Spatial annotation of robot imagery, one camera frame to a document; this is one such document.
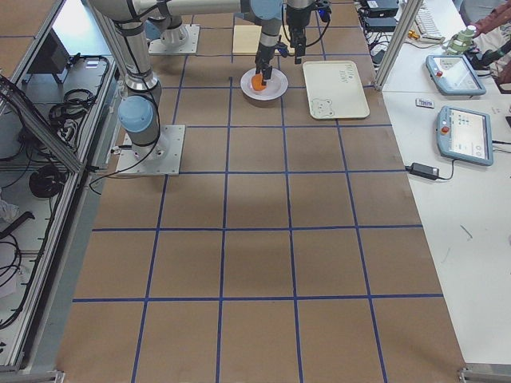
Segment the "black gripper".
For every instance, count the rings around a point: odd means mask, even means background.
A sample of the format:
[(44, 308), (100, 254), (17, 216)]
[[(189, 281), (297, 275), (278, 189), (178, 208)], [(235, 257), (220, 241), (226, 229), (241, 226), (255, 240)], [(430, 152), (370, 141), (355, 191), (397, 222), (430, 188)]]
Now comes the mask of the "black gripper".
[(306, 53), (307, 38), (304, 30), (311, 19), (311, 0), (288, 0), (286, 6), (286, 22), (289, 31), (293, 32), (295, 64), (302, 62)]
[(275, 56), (275, 45), (266, 46), (262, 43), (258, 44), (258, 49), (255, 56), (255, 85), (266, 85), (271, 79), (272, 66), (271, 60)]

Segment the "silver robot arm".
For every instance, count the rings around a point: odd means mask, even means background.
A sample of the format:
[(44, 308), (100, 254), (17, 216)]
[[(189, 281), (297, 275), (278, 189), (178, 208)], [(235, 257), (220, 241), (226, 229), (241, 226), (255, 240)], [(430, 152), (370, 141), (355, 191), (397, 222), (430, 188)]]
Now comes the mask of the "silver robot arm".
[(189, 28), (183, 25), (183, 15), (241, 14), (244, 20), (260, 27), (252, 88), (260, 91), (271, 79), (271, 60), (279, 43), (282, 21), (281, 1), (136, 1), (133, 6), (156, 23), (161, 44), (170, 49), (188, 43)]
[(160, 18), (172, 25), (179, 23), (183, 15), (240, 13), (243, 19), (261, 27), (251, 87), (262, 92), (272, 77), (271, 60), (275, 51), (286, 48), (279, 33), (289, 33), (295, 63), (299, 64), (307, 48), (305, 29), (311, 13), (318, 9), (313, 1), (91, 1), (90, 4), (115, 27), (127, 70), (126, 85), (146, 94), (158, 87), (145, 40), (147, 18)]

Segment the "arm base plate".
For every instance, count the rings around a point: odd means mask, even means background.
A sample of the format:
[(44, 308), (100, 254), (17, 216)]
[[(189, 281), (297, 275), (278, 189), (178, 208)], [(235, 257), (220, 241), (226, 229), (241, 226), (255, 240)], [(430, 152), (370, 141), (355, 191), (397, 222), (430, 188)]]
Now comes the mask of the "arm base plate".
[(200, 26), (182, 24), (174, 29), (166, 30), (149, 44), (150, 55), (176, 56), (195, 54), (198, 48)]
[(167, 124), (161, 127), (156, 147), (132, 144), (126, 133), (123, 148), (119, 151), (116, 171), (120, 176), (178, 176), (184, 146), (184, 124)]

